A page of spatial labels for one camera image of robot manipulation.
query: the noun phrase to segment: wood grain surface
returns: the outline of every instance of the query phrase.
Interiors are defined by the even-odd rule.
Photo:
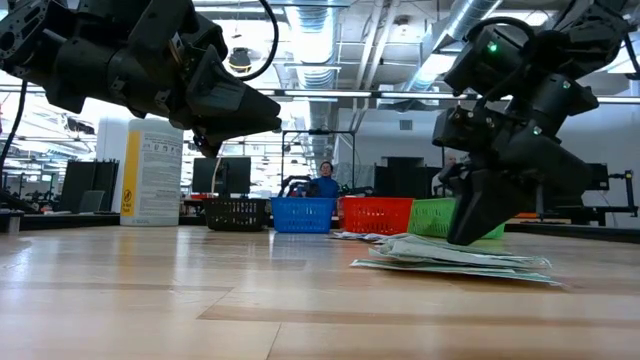
[[[0,237],[0,359],[640,359],[640,247],[506,234],[566,288],[352,269],[367,244],[204,227]]]

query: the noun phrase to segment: ventilation duct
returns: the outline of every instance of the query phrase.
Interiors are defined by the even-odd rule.
[[[454,40],[462,40],[473,25],[491,14],[501,3],[502,0],[456,0],[447,19],[429,26],[422,41],[422,54],[425,58],[404,90],[427,91],[442,74],[442,68],[436,66],[434,69],[433,62],[429,62],[433,51],[443,44],[447,35]]]
[[[287,19],[293,36],[293,52],[296,62],[303,65],[319,65],[318,67],[301,66],[296,69],[300,88],[309,90],[335,88],[336,72],[322,68],[334,62],[334,44],[338,13],[334,8],[323,7],[287,7]],[[330,102],[309,102],[309,119],[307,125],[311,129],[328,128],[334,130],[337,122],[333,104]],[[326,136],[309,137],[314,156],[324,157]]]

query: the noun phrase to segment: orange object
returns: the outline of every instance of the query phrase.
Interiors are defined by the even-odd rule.
[[[340,198],[340,227],[348,232],[395,235],[407,232],[413,199]]]
[[[538,214],[536,213],[520,213],[516,215],[516,219],[537,219]]]

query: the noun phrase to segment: black cable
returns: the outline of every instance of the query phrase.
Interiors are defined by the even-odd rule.
[[[518,65],[518,67],[514,71],[512,71],[511,74],[509,74],[496,86],[491,88],[491,90],[489,90],[480,100],[476,102],[476,109],[484,107],[487,104],[487,101],[492,100],[496,95],[499,95],[500,92],[504,91],[509,86],[511,86],[511,84],[515,80],[517,80],[518,77],[526,70],[527,65],[529,65],[529,61],[535,54],[535,48],[536,48],[535,31],[526,22],[519,19],[511,18],[511,17],[498,16],[498,17],[482,20],[476,25],[474,25],[467,32],[467,35],[465,36],[465,38],[467,39],[467,41],[469,41],[470,39],[473,39],[475,36],[477,36],[484,27],[489,25],[495,25],[495,24],[511,25],[513,27],[520,29],[527,36],[528,41],[523,46],[523,51],[525,52],[525,55],[520,65]]]
[[[16,132],[18,131],[20,120],[22,120],[22,113],[24,112],[24,102],[27,97],[27,84],[28,83],[26,81],[22,81],[22,87],[20,88],[20,100],[18,103],[18,113],[16,114],[16,118],[13,121],[13,128],[11,129],[11,133],[9,134],[7,141],[4,143],[2,155],[0,156],[0,174],[2,174],[2,171],[4,170],[4,161],[7,159],[9,149],[11,148],[11,143],[13,142],[13,138],[16,136]]]
[[[262,4],[264,11],[269,16],[269,19],[271,19],[271,23],[273,24],[273,44],[271,45],[271,52],[269,52],[267,61],[262,65],[262,67],[252,74],[239,76],[238,79],[241,81],[253,80],[258,76],[264,74],[264,72],[267,71],[267,69],[269,69],[269,67],[271,66],[271,63],[273,63],[273,59],[276,57],[276,53],[278,52],[278,42],[280,42],[280,29],[278,28],[278,19],[276,19],[276,15],[273,13],[273,9],[271,9],[271,5],[269,5],[267,0],[259,1],[260,4]]]

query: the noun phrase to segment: newspaper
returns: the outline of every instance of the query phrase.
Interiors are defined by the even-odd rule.
[[[376,246],[369,249],[369,255],[377,260],[355,260],[351,264],[353,267],[465,274],[562,285],[538,273],[551,268],[551,263],[539,256],[517,256],[503,251],[453,245],[413,234],[341,233],[340,236],[375,239]]]

